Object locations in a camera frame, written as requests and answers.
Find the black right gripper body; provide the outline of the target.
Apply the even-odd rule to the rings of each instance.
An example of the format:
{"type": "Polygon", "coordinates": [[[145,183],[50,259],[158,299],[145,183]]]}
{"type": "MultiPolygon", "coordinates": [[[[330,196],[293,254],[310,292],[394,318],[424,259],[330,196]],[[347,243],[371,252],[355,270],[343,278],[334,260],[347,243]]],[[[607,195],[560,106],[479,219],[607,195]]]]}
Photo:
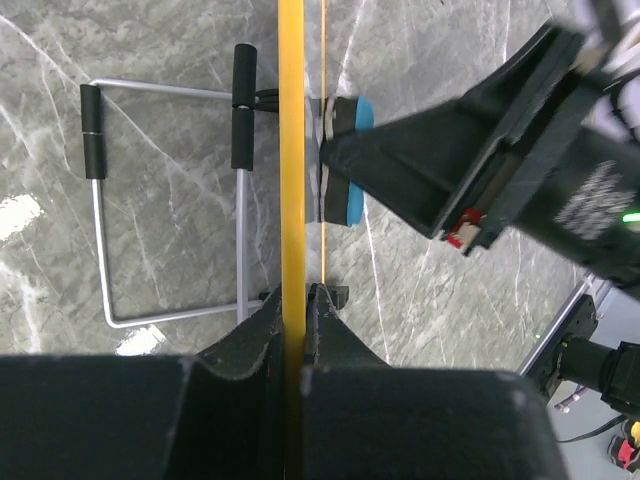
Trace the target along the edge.
{"type": "Polygon", "coordinates": [[[513,227],[618,288],[639,285],[639,129],[631,71],[570,75],[527,130],[474,180],[447,241],[469,255],[513,227]]]}

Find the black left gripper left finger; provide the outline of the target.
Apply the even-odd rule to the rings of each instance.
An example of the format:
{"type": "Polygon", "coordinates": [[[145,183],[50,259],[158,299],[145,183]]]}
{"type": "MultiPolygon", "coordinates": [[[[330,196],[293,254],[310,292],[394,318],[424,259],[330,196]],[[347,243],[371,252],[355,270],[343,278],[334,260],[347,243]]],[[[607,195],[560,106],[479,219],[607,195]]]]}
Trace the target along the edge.
{"type": "Polygon", "coordinates": [[[281,295],[188,355],[1,359],[5,479],[279,479],[281,295]]]}

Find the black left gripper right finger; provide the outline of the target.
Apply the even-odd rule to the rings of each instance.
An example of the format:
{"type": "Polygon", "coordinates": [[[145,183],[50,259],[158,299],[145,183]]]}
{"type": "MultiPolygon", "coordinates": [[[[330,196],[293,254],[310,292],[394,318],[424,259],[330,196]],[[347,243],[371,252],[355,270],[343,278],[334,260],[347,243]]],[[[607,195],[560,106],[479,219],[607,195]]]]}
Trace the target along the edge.
{"type": "Polygon", "coordinates": [[[387,365],[308,294],[303,471],[308,479],[563,479],[532,385],[508,371],[387,365]]]}

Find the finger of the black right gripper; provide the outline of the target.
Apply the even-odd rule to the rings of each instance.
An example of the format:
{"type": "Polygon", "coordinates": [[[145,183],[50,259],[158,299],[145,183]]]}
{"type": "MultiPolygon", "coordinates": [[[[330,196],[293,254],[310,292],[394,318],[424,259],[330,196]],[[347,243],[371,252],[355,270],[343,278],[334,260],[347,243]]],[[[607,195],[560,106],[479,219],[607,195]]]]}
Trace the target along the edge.
{"type": "Polygon", "coordinates": [[[359,186],[430,239],[456,235],[465,223],[478,226],[483,240],[500,235],[488,228],[500,186],[498,153],[361,150],[359,186]]]}
{"type": "Polygon", "coordinates": [[[355,153],[353,180],[359,183],[361,150],[467,150],[480,154],[491,138],[504,138],[533,119],[581,44],[577,32],[547,23],[504,65],[464,95],[347,137],[346,149],[355,153]]]}

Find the blue whiteboard eraser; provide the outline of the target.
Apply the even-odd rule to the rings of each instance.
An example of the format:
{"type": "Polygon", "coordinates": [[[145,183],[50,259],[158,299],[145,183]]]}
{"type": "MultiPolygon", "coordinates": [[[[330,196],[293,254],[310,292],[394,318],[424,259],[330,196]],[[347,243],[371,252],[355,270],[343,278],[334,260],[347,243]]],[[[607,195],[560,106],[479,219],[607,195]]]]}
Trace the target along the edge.
{"type": "Polygon", "coordinates": [[[364,193],[353,180],[353,159],[346,138],[374,126],[372,104],[362,96],[330,97],[321,122],[319,163],[320,219],[326,223],[352,227],[361,221],[364,193]]]}

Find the yellow framed whiteboard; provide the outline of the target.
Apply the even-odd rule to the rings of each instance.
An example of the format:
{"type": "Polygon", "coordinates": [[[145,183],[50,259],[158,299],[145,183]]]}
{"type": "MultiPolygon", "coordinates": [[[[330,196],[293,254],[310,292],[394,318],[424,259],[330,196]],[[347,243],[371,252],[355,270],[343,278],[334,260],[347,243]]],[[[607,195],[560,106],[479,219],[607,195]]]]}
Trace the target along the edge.
{"type": "Polygon", "coordinates": [[[285,477],[302,479],[300,393],[306,335],[304,3],[278,3],[281,288],[285,368],[285,477]]]}

